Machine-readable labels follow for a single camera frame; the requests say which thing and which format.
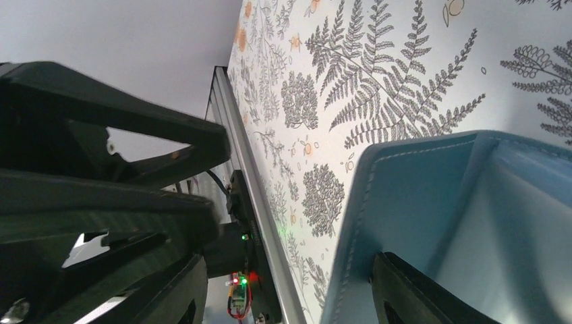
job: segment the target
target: fern wallpaper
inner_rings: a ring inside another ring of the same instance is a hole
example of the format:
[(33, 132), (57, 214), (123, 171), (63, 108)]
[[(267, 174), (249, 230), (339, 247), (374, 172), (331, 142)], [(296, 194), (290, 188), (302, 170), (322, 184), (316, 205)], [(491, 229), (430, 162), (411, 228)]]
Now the fern wallpaper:
[(569, 0), (244, 0), (229, 77), (309, 323), (368, 145), (572, 146), (571, 24)]

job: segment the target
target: metal frame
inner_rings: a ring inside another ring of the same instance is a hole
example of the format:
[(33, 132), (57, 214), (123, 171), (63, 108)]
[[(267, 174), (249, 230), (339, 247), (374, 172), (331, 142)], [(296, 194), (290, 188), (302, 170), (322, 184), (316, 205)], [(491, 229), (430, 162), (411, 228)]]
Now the metal frame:
[(281, 246), (280, 237), (276, 224), (272, 219), (268, 198), (264, 193), (260, 174), (256, 166), (256, 161), (252, 153), (252, 148), (246, 135), (246, 130), (242, 124), (238, 107), (232, 92), (232, 87), (224, 67), (214, 69), (212, 81), (212, 92), (210, 100), (213, 115), (217, 123), (228, 129), (232, 151), (232, 166), (239, 163), (240, 168), (252, 200), (252, 207), (256, 214), (258, 226), (260, 228), (264, 249), (268, 256), (268, 265), (274, 284), (278, 292), (284, 324), (304, 324), (306, 318), (302, 304), (299, 301), (295, 288), (294, 279), (289, 271), (287, 256)]

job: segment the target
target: white ceiling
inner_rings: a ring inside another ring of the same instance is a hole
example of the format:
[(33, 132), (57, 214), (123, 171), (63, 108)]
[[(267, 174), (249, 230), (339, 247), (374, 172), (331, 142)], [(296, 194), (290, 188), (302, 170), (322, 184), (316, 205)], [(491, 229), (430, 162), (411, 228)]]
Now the white ceiling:
[[(242, 0), (0, 3), (0, 61), (57, 61), (148, 101), (204, 116), (212, 70), (227, 65)], [(127, 159), (178, 146), (112, 132)]]

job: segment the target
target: light blue fabric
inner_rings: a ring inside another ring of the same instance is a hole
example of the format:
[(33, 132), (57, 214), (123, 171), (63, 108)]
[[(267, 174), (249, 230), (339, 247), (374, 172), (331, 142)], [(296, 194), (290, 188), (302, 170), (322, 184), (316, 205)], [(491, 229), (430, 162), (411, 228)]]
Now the light blue fabric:
[(489, 131), (370, 146), (321, 323), (377, 323), (368, 278), (379, 251), (497, 321), (572, 321), (571, 161), (563, 148)]

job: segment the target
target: black plastic part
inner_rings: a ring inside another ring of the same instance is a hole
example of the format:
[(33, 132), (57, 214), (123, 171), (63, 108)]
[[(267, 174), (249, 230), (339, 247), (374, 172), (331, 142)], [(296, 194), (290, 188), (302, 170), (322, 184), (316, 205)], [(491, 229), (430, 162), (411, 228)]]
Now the black plastic part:
[[(163, 188), (230, 158), (223, 126), (111, 88), (53, 62), (0, 65), (0, 167)], [(190, 144), (128, 163), (107, 127)]]
[(91, 324), (200, 324), (207, 281), (206, 264), (195, 254), (153, 275), (139, 290)]
[(251, 311), (255, 315), (263, 314), (268, 324), (280, 323), (282, 312), (278, 294), (262, 245), (262, 237), (248, 194), (248, 187), (240, 170), (233, 172), (230, 196), (229, 201), (232, 202), (229, 204), (230, 211), (241, 224), (244, 233), (249, 237), (246, 240), (246, 248), (248, 281), (252, 289)]
[[(0, 313), (26, 298), (29, 323), (75, 323), (219, 235), (186, 194), (0, 169), (0, 196)], [(110, 251), (61, 267), (79, 234), (108, 232)]]
[(380, 324), (498, 324), (397, 255), (376, 255), (372, 276)]
[(207, 244), (202, 250), (209, 278), (244, 271), (246, 264), (246, 242), (242, 240), (242, 229), (236, 222), (221, 224), (221, 236)]

